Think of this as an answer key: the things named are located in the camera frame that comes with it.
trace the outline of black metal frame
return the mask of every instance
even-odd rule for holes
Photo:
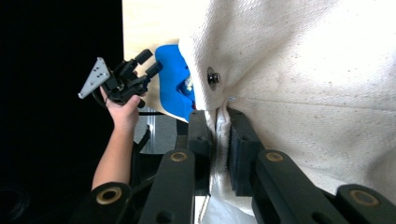
[[[345,185],[335,196],[315,187],[285,153],[265,149],[248,118],[232,119],[229,172],[236,196],[252,197],[258,223],[396,223],[396,206],[378,192]],[[188,135],[155,159],[135,146],[133,185],[93,190],[70,223],[193,223],[194,196],[209,194],[211,135],[204,111],[191,113]]]

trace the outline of black background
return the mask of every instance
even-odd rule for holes
[[[110,68],[123,59],[121,0],[1,5],[0,187],[29,195],[16,223],[66,223],[112,130],[78,92],[96,57]]]

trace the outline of metal screw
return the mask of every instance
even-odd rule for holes
[[[214,91],[216,89],[216,84],[220,82],[220,74],[215,73],[212,67],[207,68],[207,83],[210,86],[210,89]]]
[[[219,83],[220,82],[220,74],[219,73],[207,74],[207,82],[209,84]]]

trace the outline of fingers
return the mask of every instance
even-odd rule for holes
[[[127,105],[128,107],[131,107],[131,108],[137,108],[137,106],[139,105],[139,102],[140,102],[140,96],[133,95],[131,97],[131,99],[129,99],[129,101],[124,106]]]
[[[105,90],[103,90],[102,87],[100,87],[100,92],[102,93],[103,100],[105,101],[106,98],[107,98],[107,95],[106,95],[106,93],[105,93]]]

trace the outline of bolt hole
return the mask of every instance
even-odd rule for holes
[[[103,194],[103,198],[105,200],[110,200],[110,199],[114,198],[115,196],[116,196],[116,191],[113,191],[113,190],[108,191],[108,192]]]
[[[314,213],[312,214],[312,218],[315,220],[316,223],[318,224],[332,224],[332,220],[326,217],[322,213]]]
[[[173,215],[170,212],[163,211],[157,215],[157,223],[171,223],[173,220]]]
[[[349,192],[355,202],[369,207],[374,207],[379,205],[379,200],[368,192],[359,189],[353,189]]]

